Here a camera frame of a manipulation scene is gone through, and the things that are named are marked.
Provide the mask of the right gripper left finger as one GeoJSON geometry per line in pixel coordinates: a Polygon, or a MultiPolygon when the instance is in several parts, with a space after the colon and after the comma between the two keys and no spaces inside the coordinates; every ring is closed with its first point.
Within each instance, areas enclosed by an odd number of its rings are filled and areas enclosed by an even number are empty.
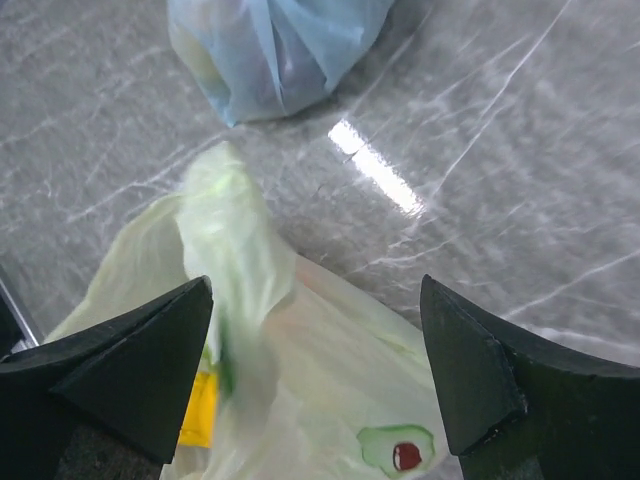
{"type": "Polygon", "coordinates": [[[3,358],[2,478],[159,478],[174,458],[212,308],[201,276],[3,358]]]}

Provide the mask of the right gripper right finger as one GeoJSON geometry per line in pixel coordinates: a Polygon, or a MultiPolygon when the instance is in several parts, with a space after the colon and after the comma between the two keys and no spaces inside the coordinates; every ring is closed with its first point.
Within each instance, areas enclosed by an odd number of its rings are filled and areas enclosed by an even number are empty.
{"type": "Polygon", "coordinates": [[[638,368],[531,333],[429,275],[420,315],[464,478],[638,478],[638,368]]]}

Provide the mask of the yellow fake lemon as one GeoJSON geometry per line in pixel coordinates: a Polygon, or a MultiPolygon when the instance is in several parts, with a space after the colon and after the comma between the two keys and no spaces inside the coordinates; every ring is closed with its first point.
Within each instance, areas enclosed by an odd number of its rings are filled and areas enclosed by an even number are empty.
{"type": "Polygon", "coordinates": [[[212,443],[217,407],[218,376],[215,372],[196,373],[178,444],[209,448],[212,443]]]}

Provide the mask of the light green plastic bag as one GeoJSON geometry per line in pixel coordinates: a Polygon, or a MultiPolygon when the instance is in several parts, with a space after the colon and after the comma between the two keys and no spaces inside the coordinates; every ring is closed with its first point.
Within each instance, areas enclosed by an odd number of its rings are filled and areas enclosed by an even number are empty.
{"type": "Polygon", "coordinates": [[[448,448],[423,335],[278,234],[239,151],[201,153],[113,241],[56,341],[206,276],[209,448],[165,479],[418,479],[448,448]]]}

